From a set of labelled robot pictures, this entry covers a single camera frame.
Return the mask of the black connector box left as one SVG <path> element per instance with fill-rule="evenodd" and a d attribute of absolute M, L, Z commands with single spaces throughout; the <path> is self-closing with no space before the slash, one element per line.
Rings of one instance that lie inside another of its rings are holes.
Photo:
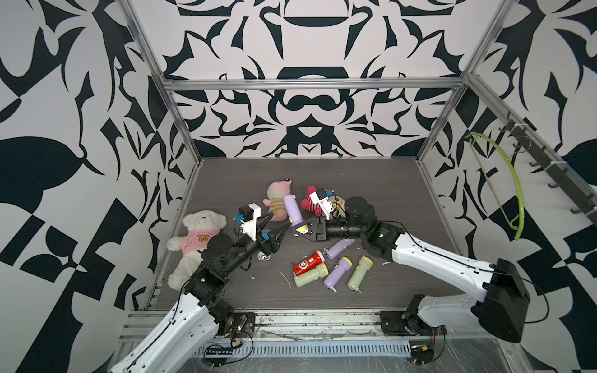
<path fill-rule="evenodd" d="M 212 344 L 204 349 L 202 361 L 207 365 L 222 366 L 232 360 L 237 346 L 224 347 L 219 344 Z"/>

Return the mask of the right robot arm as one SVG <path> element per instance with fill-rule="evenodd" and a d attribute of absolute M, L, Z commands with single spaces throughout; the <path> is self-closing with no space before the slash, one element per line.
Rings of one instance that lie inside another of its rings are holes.
<path fill-rule="evenodd" d="M 362 197 L 349 198 L 343 214 L 330 202 L 324 205 L 326 212 L 305 220 L 295 202 L 287 203 L 293 232 L 314 242 L 358 239 L 371 255 L 413 267 L 461 291 L 443 297 L 415 295 L 405 311 L 382 324 L 384 334 L 431 336 L 443 326 L 479 326 L 507 342 L 522 340 L 530 295 L 513 263 L 500 259 L 492 264 L 443 250 L 412 236 L 399 222 L 378 219 Z"/>

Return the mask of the light green flashlight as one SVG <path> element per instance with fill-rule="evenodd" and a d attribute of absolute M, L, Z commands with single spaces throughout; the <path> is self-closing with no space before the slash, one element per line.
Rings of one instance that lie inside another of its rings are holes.
<path fill-rule="evenodd" d="M 294 277 L 295 286 L 297 288 L 304 287 L 314 281 L 325 278 L 329 274 L 326 264 L 317 264 L 312 269 Z"/>
<path fill-rule="evenodd" d="M 354 272 L 347 283 L 348 288 L 353 292 L 360 293 L 362 281 L 364 281 L 365 276 L 368 274 L 372 267 L 373 261 L 367 256 L 362 256 L 359 259 L 358 265 L 354 269 Z"/>

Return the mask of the black hook rail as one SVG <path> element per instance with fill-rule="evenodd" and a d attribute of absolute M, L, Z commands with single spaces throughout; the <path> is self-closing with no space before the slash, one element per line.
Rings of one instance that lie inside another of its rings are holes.
<path fill-rule="evenodd" d="M 511 111 L 499 113 L 497 118 L 504 124 L 500 132 L 515 141 L 512 154 L 528 155 L 531 158 L 530 167 L 545 172 L 552 180 L 548 187 L 560 189 L 574 203 L 570 213 L 583 214 L 596 225 L 596 190 L 529 124 L 517 122 Z"/>

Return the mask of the pink plush striped shirt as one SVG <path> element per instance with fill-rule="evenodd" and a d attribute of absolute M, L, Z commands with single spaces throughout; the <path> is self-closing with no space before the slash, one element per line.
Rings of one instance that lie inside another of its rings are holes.
<path fill-rule="evenodd" d="M 292 180 L 287 178 L 275 181 L 267 188 L 267 197 L 263 203 L 268 208 L 268 212 L 274 215 L 272 222 L 283 222 L 289 217 L 284 198 L 292 193 L 291 186 Z"/>

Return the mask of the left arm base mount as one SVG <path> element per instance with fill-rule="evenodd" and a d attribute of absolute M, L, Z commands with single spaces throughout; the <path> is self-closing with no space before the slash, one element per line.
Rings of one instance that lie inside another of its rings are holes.
<path fill-rule="evenodd" d="M 257 324 L 256 318 L 255 312 L 235 312 L 221 323 L 218 336 L 227 337 L 230 340 L 241 338 L 246 334 L 253 336 Z"/>

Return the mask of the purple flashlight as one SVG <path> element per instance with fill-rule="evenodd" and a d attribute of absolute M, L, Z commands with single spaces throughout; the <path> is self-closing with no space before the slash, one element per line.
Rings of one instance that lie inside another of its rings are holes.
<path fill-rule="evenodd" d="M 283 202 L 292 228 L 298 228 L 301 224 L 303 224 L 304 219 L 301 210 L 297 204 L 295 195 L 289 194 L 285 196 L 283 198 Z"/>
<path fill-rule="evenodd" d="M 337 262 L 334 269 L 328 274 L 328 276 L 324 280 L 324 286 L 328 290 L 331 290 L 332 292 L 336 293 L 336 286 L 338 282 L 340 281 L 340 279 L 343 278 L 343 276 L 346 273 L 348 273 L 351 270 L 352 267 L 352 262 L 346 256 L 342 256 L 342 258 L 340 258 Z"/>
<path fill-rule="evenodd" d="M 337 258 L 346 248 L 354 244 L 354 239 L 341 239 L 331 247 L 324 250 L 324 255 L 328 260 Z"/>

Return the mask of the red flashlight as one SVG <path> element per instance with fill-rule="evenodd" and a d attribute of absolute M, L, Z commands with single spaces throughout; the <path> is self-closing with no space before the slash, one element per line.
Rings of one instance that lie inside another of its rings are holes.
<path fill-rule="evenodd" d="M 324 262 L 325 257 L 323 256 L 323 253 L 320 250 L 317 250 L 312 256 L 304 259 L 293 267 L 294 275 L 299 276 Z"/>

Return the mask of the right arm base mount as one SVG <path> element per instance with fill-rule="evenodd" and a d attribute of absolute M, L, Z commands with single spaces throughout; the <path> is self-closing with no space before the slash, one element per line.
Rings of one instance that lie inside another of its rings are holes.
<path fill-rule="evenodd" d="M 433 327 L 418 316 L 418 308 L 424 295 L 415 295 L 405 311 L 382 311 L 379 313 L 382 332 L 395 337 L 432 337 L 446 334 L 445 326 Z"/>

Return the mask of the black connector box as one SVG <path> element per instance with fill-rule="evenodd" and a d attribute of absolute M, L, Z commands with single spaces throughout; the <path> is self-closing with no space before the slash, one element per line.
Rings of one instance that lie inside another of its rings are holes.
<path fill-rule="evenodd" d="M 222 366 L 232 360 L 237 346 L 224 347 L 219 344 L 212 344 L 204 349 L 202 361 L 207 365 Z"/>
<path fill-rule="evenodd" d="M 416 344 L 410 347 L 410 363 L 417 366 L 428 365 L 435 359 L 435 348 L 427 344 Z"/>

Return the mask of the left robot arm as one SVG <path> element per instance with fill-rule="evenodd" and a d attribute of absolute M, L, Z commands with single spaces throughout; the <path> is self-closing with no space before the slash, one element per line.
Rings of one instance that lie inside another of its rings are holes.
<path fill-rule="evenodd" d="M 235 309 L 223 299 L 229 276 L 257 252 L 277 253 L 291 227 L 272 230 L 270 216 L 257 220 L 254 239 L 243 234 L 236 242 L 227 234 L 212 237 L 201 253 L 202 263 L 183 285 L 172 309 L 111 372 L 176 372 L 200 347 L 215 337 Z"/>

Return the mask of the white plush yellow glasses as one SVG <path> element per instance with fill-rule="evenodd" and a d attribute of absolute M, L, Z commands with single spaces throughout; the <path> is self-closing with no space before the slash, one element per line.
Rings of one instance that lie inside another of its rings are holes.
<path fill-rule="evenodd" d="M 306 197 L 301 201 L 300 207 L 315 216 L 323 215 L 330 217 L 345 217 L 345 199 L 334 194 L 332 190 L 317 190 L 315 186 L 309 186 Z"/>

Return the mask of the black connector box right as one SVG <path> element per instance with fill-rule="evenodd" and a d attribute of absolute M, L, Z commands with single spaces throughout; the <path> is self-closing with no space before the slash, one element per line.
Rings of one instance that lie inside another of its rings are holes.
<path fill-rule="evenodd" d="M 416 344 L 410 347 L 410 363 L 417 366 L 428 365 L 435 359 L 435 348 L 427 344 Z"/>

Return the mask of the green hoop on wall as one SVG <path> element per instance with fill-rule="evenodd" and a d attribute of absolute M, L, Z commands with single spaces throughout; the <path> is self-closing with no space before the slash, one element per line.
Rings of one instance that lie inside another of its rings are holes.
<path fill-rule="evenodd" d="M 496 189 L 494 188 L 491 177 L 488 175 L 488 171 L 486 171 L 482 161 L 480 160 L 479 152 L 476 150 L 476 144 L 479 141 L 485 141 L 490 149 L 493 149 L 502 159 L 503 163 L 505 163 L 506 169 L 510 174 L 510 179 L 512 182 L 512 186 L 515 191 L 516 203 L 517 203 L 517 210 L 516 214 L 513 215 L 511 218 L 508 217 L 503 203 L 501 202 Z M 491 194 L 495 202 L 498 204 L 499 211 L 502 213 L 503 218 L 505 219 L 508 228 L 510 228 L 514 232 L 514 241 L 519 241 L 522 239 L 522 233 L 524 233 L 525 228 L 525 197 L 524 192 L 522 189 L 521 180 L 519 178 L 519 174 L 516 170 L 516 167 L 513 163 L 513 157 L 519 153 L 518 150 L 515 150 L 511 155 L 508 155 L 505 150 L 491 137 L 480 133 L 480 132 L 470 132 L 466 136 L 466 142 L 468 143 L 471 152 L 474 154 L 474 158 L 479 166 L 479 170 L 485 181 L 485 184 L 489 187 Z"/>

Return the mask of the white teddy bear pink shirt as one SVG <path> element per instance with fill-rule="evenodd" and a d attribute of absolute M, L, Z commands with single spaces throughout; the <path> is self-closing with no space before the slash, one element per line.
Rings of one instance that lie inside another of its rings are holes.
<path fill-rule="evenodd" d="M 227 226 L 223 214 L 211 210 L 202 210 L 186 215 L 182 225 L 187 229 L 186 236 L 177 236 L 168 240 L 166 248 L 172 252 L 181 252 L 182 258 L 167 279 L 167 284 L 174 291 L 182 289 L 203 261 L 201 254 L 207 249 L 211 238 Z"/>

